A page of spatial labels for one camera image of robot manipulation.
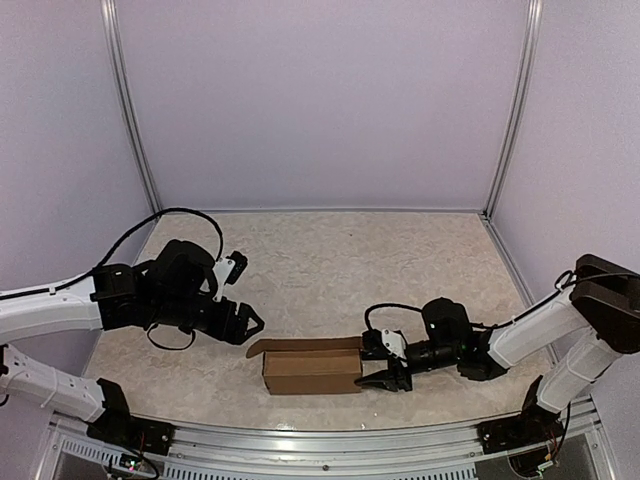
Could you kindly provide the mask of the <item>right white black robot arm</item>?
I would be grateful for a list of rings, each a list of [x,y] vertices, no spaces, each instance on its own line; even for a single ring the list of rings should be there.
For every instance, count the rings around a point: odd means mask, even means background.
[[[469,380],[489,381],[556,340],[582,333],[531,385],[511,423],[512,436],[523,444],[535,442],[551,418],[618,359],[639,351],[639,276],[592,254],[563,272],[551,294],[502,324],[473,323],[462,304],[444,297],[417,311],[427,335],[420,342],[407,342],[398,330],[366,327],[362,359],[384,360],[387,367],[360,377],[357,386],[410,391],[414,375],[449,366]]]

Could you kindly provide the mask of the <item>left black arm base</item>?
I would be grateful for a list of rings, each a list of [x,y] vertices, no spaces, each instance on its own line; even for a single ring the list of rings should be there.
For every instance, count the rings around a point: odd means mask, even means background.
[[[112,445],[167,456],[176,426],[132,415],[118,384],[102,378],[97,380],[97,384],[104,397],[104,411],[96,420],[87,423],[86,434]]]

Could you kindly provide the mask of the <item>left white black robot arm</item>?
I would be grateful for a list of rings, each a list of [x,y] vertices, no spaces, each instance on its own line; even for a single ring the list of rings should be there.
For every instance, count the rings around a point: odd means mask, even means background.
[[[60,285],[1,296],[1,392],[78,418],[121,445],[140,434],[121,387],[87,379],[34,360],[14,341],[72,330],[111,331],[160,325],[184,334],[241,345],[260,333],[254,309],[223,294],[244,272],[247,258],[233,252],[214,258],[201,246],[169,241],[160,254],[135,266],[108,264]]]

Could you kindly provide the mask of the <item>brown cardboard box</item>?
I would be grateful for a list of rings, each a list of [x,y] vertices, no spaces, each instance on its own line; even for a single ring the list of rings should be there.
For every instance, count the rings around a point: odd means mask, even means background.
[[[271,395],[337,395],[361,391],[359,336],[260,339],[246,351],[262,358],[262,377]]]

